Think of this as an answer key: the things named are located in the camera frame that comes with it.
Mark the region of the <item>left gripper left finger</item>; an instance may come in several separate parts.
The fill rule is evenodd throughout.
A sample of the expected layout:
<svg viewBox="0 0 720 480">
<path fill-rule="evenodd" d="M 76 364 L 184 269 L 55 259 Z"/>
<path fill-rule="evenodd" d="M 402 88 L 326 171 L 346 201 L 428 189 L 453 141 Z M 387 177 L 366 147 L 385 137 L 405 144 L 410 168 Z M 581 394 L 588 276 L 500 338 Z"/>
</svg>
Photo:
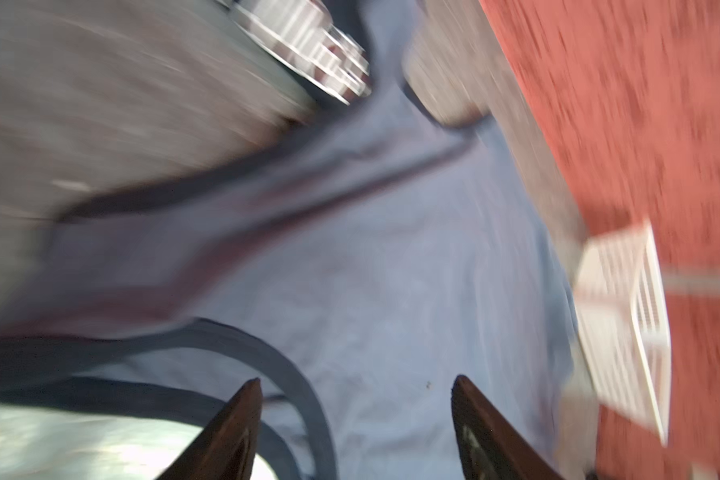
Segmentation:
<svg viewBox="0 0 720 480">
<path fill-rule="evenodd" d="M 247 381 L 158 479 L 248 480 L 262 405 L 260 380 Z"/>
</svg>

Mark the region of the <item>grey blue tank top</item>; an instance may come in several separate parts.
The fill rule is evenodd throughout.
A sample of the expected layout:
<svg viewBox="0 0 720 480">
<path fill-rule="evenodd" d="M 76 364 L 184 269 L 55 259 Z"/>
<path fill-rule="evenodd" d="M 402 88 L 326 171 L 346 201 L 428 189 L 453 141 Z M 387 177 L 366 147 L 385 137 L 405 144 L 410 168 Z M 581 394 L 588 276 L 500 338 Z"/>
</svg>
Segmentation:
<svg viewBox="0 0 720 480">
<path fill-rule="evenodd" d="M 358 2 L 369 96 L 60 216 L 0 311 L 0 403 L 203 427 L 259 379 L 283 478 L 464 479 L 464 375 L 557 471 L 576 316 L 548 230 L 495 120 L 442 125 L 406 81 L 419 5 Z"/>
</svg>

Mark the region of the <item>navy tank top red trim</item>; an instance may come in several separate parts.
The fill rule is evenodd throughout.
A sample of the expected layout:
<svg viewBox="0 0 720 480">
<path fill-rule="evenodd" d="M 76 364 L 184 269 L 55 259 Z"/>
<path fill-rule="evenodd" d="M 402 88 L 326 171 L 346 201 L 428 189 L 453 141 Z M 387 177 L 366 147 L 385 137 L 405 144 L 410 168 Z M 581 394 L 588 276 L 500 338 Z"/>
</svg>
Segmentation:
<svg viewBox="0 0 720 480">
<path fill-rule="evenodd" d="M 358 1 L 220 1 L 226 15 L 323 109 L 372 93 Z"/>
</svg>

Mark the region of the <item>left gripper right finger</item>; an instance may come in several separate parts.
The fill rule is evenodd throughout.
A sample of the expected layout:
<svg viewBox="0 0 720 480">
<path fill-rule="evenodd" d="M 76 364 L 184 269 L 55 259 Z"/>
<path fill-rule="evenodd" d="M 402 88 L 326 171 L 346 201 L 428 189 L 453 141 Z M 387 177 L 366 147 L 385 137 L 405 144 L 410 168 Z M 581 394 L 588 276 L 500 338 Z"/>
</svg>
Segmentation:
<svg viewBox="0 0 720 480">
<path fill-rule="evenodd" d="M 464 375 L 454 381 L 451 411 L 466 479 L 561 479 Z"/>
</svg>

